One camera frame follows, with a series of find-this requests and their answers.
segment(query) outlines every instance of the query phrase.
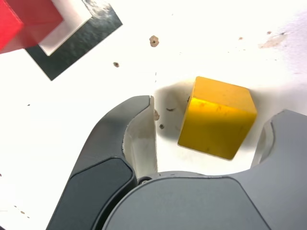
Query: white table surface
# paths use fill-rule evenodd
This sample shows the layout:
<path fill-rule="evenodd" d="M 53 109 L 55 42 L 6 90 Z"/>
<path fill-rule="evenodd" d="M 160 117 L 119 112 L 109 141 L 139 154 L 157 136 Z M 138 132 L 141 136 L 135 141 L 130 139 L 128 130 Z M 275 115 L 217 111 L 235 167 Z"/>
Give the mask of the white table surface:
<path fill-rule="evenodd" d="M 110 3 L 123 25 L 54 81 L 24 50 L 0 55 L 0 225 L 6 230 L 46 228 L 92 128 L 132 96 L 155 96 L 159 171 L 247 170 L 265 121 L 283 109 L 307 115 L 306 1 Z M 160 41 L 156 48 L 152 35 Z M 260 48 L 270 39 L 279 45 Z M 177 145 L 180 102 L 196 76 L 251 90 L 258 118 L 232 161 Z"/>

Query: dirt spot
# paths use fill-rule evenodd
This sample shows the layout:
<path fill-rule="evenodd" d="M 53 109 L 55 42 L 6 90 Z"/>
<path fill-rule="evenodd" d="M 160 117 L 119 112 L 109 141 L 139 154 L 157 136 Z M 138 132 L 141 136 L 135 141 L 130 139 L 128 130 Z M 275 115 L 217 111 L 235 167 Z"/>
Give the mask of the dirt spot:
<path fill-rule="evenodd" d="M 281 42 L 283 42 L 287 37 L 287 34 L 281 33 L 276 36 L 270 37 L 265 43 L 260 44 L 259 48 L 270 48 L 274 46 L 278 46 Z"/>
<path fill-rule="evenodd" d="M 158 114 L 158 111 L 154 110 L 154 120 L 157 121 L 160 118 L 160 115 Z"/>
<path fill-rule="evenodd" d="M 174 111 L 175 109 L 176 109 L 176 108 L 173 108 L 173 109 L 166 108 L 166 110 L 167 110 L 167 111 L 170 111 L 170 112 Z"/>
<path fill-rule="evenodd" d="M 239 129 L 239 133 L 241 133 L 243 129 L 244 129 L 244 126 L 241 126 Z"/>
<path fill-rule="evenodd" d="M 113 62 L 113 65 L 118 68 L 119 67 L 119 63 L 118 62 Z"/>
<path fill-rule="evenodd" d="M 149 41 L 152 47 L 156 47 L 157 45 L 159 45 L 159 38 L 154 35 L 149 38 Z"/>

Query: white square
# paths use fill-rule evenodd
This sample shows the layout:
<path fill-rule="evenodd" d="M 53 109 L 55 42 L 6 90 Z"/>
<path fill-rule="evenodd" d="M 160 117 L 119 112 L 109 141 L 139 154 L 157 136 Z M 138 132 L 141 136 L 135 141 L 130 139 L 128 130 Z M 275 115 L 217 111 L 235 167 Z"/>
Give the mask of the white square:
<path fill-rule="evenodd" d="M 48 56 L 92 17 L 81 0 L 53 0 L 53 4 L 63 21 L 39 43 Z"/>

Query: red cube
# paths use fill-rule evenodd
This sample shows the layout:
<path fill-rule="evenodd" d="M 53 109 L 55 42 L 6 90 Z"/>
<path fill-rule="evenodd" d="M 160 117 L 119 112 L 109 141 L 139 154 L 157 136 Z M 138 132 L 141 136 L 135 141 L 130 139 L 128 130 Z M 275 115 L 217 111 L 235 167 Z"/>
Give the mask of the red cube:
<path fill-rule="evenodd" d="M 37 45 L 62 21 L 51 0 L 0 0 L 0 54 Z"/>

